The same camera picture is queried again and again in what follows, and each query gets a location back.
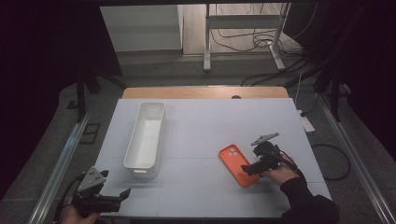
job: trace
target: black sleeve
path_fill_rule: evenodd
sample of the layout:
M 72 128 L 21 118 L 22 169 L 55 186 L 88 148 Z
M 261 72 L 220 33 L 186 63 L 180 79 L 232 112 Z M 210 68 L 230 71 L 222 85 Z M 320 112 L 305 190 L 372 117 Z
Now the black sleeve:
M 339 220 L 338 206 L 321 196 L 313 196 L 306 182 L 296 177 L 286 181 L 280 190 L 286 194 L 290 210 L 282 215 L 282 222 L 287 224 L 333 224 Z

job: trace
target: person's arm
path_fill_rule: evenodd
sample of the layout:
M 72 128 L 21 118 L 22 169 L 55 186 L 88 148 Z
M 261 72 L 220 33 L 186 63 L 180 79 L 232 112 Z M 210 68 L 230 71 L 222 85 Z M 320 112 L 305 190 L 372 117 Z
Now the person's arm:
M 285 155 L 282 158 L 290 161 Z M 333 224 L 339 220 L 339 209 L 331 200 L 321 196 L 313 196 L 304 178 L 300 178 L 285 163 L 262 175 L 271 178 L 280 186 L 280 190 L 289 199 L 290 210 L 282 215 L 282 221 L 287 224 Z

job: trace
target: human hand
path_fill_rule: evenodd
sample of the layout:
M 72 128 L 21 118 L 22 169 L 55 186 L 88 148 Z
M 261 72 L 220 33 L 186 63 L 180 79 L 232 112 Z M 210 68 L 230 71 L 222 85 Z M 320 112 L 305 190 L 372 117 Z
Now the human hand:
M 97 218 L 99 218 L 99 213 L 91 213 L 86 218 L 82 217 L 75 206 L 70 204 L 64 212 L 62 224 L 93 224 Z
M 288 158 L 285 154 L 281 154 L 282 158 L 287 161 L 294 162 L 293 158 Z M 264 171 L 261 173 L 263 176 L 267 176 L 271 178 L 278 186 L 281 186 L 286 181 L 293 179 L 295 177 L 299 177 L 287 164 L 281 162 L 279 167 L 275 170 Z

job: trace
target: metal frame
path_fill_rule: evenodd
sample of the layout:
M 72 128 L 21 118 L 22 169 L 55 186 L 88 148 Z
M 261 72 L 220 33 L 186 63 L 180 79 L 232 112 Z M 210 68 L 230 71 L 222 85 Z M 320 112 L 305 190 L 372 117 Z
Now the metal frame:
M 59 160 L 56 162 L 55 167 L 53 168 L 52 174 L 49 177 L 46 187 L 44 187 L 41 196 L 35 205 L 35 209 L 33 210 L 32 215 L 29 218 L 28 223 L 43 223 L 48 211 L 50 210 L 50 206 L 52 201 L 56 195 L 56 192 L 61 185 L 62 179 L 64 178 L 64 174 L 66 173 L 67 167 L 73 157 L 75 149 L 77 147 L 79 138 L 84 132 L 85 126 L 87 125 L 88 119 L 91 115 L 92 105 L 88 108 L 85 113 L 85 116 L 81 119 L 79 123 L 73 128 L 69 139 L 67 139 L 66 144 L 64 145 L 64 150 L 62 151 Z
M 276 67 L 279 71 L 285 70 L 285 65 L 279 57 L 277 42 L 285 23 L 286 14 L 290 3 L 285 3 L 280 16 L 278 15 L 216 15 L 210 16 L 210 5 L 206 4 L 205 16 L 205 49 L 204 71 L 210 71 L 210 39 L 211 29 L 276 29 L 274 40 L 269 49 L 273 55 Z
M 382 223 L 396 223 L 395 217 L 390 211 L 389 205 L 386 202 L 384 196 L 382 195 L 380 188 L 375 183 L 363 161 L 361 160 L 358 151 L 353 146 L 352 142 L 347 136 L 347 132 L 344 130 L 343 125 L 340 122 L 337 122 L 337 120 L 332 115 L 332 111 L 329 109 L 330 104 L 328 100 L 326 99 L 326 97 L 321 97 L 321 95 L 319 95 L 319 99 L 322 108 L 327 116 L 327 119 L 332 125 L 332 128 L 334 129 L 335 134 L 337 135 L 340 143 L 342 144 L 345 153 L 350 158 L 356 175 L 358 176 L 361 184 L 366 190 L 367 195 L 369 196 L 376 212 L 382 220 Z

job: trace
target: white wall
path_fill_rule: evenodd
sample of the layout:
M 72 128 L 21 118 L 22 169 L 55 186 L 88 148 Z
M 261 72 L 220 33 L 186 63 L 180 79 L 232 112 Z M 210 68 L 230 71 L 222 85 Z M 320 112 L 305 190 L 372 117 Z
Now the white wall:
M 101 7 L 115 51 L 181 49 L 177 6 Z

